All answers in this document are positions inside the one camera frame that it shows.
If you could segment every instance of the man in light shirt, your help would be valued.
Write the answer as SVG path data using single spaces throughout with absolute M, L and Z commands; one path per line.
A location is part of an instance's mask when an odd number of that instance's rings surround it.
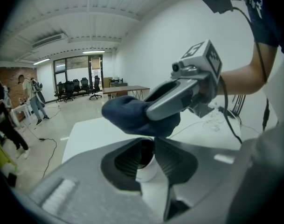
M 42 107 L 42 103 L 38 100 L 36 96 L 36 92 L 33 89 L 33 84 L 31 83 L 30 80 L 25 79 L 23 75 L 19 76 L 19 82 L 22 83 L 22 89 L 24 90 L 25 98 L 30 100 L 31 107 L 33 109 L 33 112 L 35 113 L 38 122 L 36 125 L 42 122 L 42 119 L 40 117 L 40 114 L 38 112 L 38 108 L 41 110 L 43 113 L 44 117 L 43 119 L 49 119 L 48 115 L 44 111 L 44 108 Z

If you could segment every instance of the jeans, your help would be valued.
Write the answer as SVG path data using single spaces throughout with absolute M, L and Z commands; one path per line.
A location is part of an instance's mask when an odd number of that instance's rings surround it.
M 20 146 L 22 146 L 24 150 L 29 149 L 23 137 L 11 125 L 8 116 L 6 116 L 6 119 L 0 123 L 0 131 L 3 132 L 6 137 L 15 144 L 16 149 L 19 149 Z
M 38 112 L 38 108 L 41 110 L 41 112 L 43 113 L 44 116 L 47 116 L 46 112 L 44 111 L 44 108 L 42 107 L 42 103 L 40 103 L 37 96 L 34 96 L 30 100 L 30 104 L 31 104 L 32 110 L 35 113 L 38 120 L 41 120 L 40 114 Z

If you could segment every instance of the floor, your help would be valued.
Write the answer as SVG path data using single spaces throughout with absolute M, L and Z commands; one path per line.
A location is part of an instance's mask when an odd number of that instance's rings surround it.
M 88 96 L 77 97 L 74 101 L 49 103 L 45 111 L 50 120 L 44 120 L 36 126 L 37 118 L 33 114 L 31 124 L 21 122 L 19 132 L 30 147 L 30 155 L 25 160 L 23 155 L 16 159 L 16 148 L 12 141 L 6 140 L 3 148 L 18 165 L 16 188 L 24 193 L 30 190 L 42 179 L 48 161 L 53 153 L 55 143 L 52 140 L 40 141 L 38 138 L 54 139 L 57 148 L 45 172 L 47 175 L 61 164 L 69 134 L 75 123 L 102 117 L 101 108 L 108 100 L 107 96 L 89 100 Z

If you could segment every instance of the wooden desk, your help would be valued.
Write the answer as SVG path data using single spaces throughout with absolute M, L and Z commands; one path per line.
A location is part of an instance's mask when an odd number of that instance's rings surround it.
M 127 86 L 127 83 L 114 83 L 114 82 L 111 82 L 110 83 L 110 87 L 120 87 L 120 86 Z M 127 91 L 121 91 L 121 92 L 118 92 L 118 97 L 120 96 L 124 96 L 124 95 L 128 95 L 128 92 Z M 117 94 L 109 94 L 109 99 L 111 98 L 111 96 L 117 96 Z
M 117 93 L 116 97 L 118 97 L 118 92 L 129 92 L 131 91 L 135 98 L 143 99 L 142 91 L 149 90 L 150 88 L 133 85 L 133 86 L 117 86 L 117 87 L 110 87 L 110 88 L 103 88 L 103 94 L 112 94 Z

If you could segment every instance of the navy t-shirt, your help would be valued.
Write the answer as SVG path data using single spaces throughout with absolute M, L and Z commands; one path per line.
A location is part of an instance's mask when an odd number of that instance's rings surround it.
M 284 14 L 265 0 L 246 0 L 255 40 L 272 47 L 281 46 L 284 53 Z

